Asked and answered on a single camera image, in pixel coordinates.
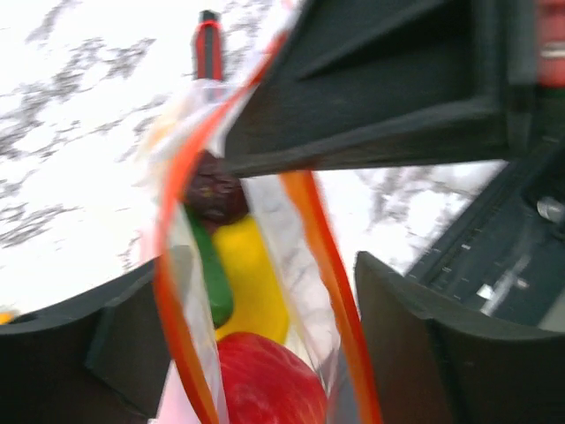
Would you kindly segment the green toy vegetable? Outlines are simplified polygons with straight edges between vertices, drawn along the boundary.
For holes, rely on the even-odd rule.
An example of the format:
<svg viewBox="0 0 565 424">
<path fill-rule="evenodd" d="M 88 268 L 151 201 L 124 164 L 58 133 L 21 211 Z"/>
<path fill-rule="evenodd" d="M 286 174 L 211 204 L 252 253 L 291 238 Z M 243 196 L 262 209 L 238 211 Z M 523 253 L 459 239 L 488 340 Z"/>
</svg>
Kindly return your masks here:
<svg viewBox="0 0 565 424">
<path fill-rule="evenodd" d="M 187 206 L 185 206 L 185 213 L 200 252 L 212 321 L 214 327 L 219 329 L 229 320 L 234 309 L 233 295 L 229 280 L 224 272 L 220 257 L 205 225 Z"/>
</svg>

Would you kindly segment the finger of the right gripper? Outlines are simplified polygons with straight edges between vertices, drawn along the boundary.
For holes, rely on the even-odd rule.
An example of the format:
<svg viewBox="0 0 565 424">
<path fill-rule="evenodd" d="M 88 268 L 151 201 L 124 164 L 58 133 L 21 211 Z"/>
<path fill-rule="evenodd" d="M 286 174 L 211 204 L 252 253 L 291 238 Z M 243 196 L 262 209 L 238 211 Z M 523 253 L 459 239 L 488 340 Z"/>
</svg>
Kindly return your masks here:
<svg viewBox="0 0 565 424">
<path fill-rule="evenodd" d="M 532 1 L 307 1 L 225 141 L 243 177 L 507 159 L 528 147 Z"/>
</svg>

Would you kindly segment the clear zip top bag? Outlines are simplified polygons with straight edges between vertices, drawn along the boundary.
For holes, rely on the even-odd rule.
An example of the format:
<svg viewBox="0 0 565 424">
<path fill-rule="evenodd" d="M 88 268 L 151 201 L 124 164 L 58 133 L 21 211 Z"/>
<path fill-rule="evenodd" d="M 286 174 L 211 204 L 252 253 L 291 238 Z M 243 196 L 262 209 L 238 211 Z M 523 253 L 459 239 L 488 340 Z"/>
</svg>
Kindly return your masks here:
<svg viewBox="0 0 565 424">
<path fill-rule="evenodd" d="M 298 9 L 243 72 L 222 78 L 219 19 L 204 11 L 198 77 L 139 148 L 155 228 L 154 294 L 172 356 L 160 423 L 378 423 L 373 370 L 347 274 L 309 170 L 234 178 L 227 133 L 282 47 Z"/>
</svg>

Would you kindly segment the yellow toy mango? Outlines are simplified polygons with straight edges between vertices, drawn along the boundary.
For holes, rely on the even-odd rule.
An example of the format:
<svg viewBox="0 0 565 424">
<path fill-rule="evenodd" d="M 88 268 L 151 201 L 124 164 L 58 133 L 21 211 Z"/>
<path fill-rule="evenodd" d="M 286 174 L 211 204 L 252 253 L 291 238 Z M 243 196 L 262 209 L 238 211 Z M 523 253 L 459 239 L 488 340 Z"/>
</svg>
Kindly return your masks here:
<svg viewBox="0 0 565 424">
<path fill-rule="evenodd" d="M 283 344 L 290 318 L 274 267 L 253 216 L 220 227 L 212 236 L 232 290 L 234 309 L 215 331 L 218 340 L 252 332 Z"/>
</svg>

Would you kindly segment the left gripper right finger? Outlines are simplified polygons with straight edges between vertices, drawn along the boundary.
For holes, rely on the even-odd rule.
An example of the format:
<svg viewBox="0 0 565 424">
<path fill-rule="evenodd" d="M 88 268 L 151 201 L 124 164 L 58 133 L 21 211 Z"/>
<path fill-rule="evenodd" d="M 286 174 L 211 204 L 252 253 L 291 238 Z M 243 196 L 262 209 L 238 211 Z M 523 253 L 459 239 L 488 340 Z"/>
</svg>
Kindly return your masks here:
<svg viewBox="0 0 565 424">
<path fill-rule="evenodd" d="M 367 252 L 355 281 L 385 422 L 563 422 L 562 334 L 470 310 Z"/>
</svg>

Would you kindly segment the red toy apple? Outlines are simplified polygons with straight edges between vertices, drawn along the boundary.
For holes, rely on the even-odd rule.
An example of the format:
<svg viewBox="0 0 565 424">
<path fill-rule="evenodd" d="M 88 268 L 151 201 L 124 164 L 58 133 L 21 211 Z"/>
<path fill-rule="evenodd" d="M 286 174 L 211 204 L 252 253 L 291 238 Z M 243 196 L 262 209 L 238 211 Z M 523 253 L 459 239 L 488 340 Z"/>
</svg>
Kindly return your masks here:
<svg viewBox="0 0 565 424">
<path fill-rule="evenodd" d="M 326 392 L 318 376 L 295 353 L 247 332 L 224 337 L 217 348 L 231 423 L 326 421 Z"/>
</svg>

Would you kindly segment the dark brown toy mushroom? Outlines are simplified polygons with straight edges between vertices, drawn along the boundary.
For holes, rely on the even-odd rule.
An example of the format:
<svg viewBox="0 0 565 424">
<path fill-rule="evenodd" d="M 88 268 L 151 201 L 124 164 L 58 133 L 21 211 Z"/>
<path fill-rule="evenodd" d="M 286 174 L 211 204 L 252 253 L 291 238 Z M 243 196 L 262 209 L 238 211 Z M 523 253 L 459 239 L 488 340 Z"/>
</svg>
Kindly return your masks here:
<svg viewBox="0 0 565 424">
<path fill-rule="evenodd" d="M 223 159 L 208 150 L 197 156 L 195 172 L 185 188 L 184 204 L 210 235 L 249 213 L 241 181 L 228 174 Z"/>
</svg>

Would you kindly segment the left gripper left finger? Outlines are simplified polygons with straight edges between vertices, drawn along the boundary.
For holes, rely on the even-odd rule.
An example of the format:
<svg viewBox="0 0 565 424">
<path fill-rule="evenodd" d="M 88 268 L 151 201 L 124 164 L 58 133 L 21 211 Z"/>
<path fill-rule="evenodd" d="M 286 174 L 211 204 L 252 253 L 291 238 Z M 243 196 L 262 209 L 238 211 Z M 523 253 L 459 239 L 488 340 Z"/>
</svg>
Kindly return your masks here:
<svg viewBox="0 0 565 424">
<path fill-rule="evenodd" d="M 3 423 L 146 423 L 170 354 L 154 264 L 1 328 Z"/>
</svg>

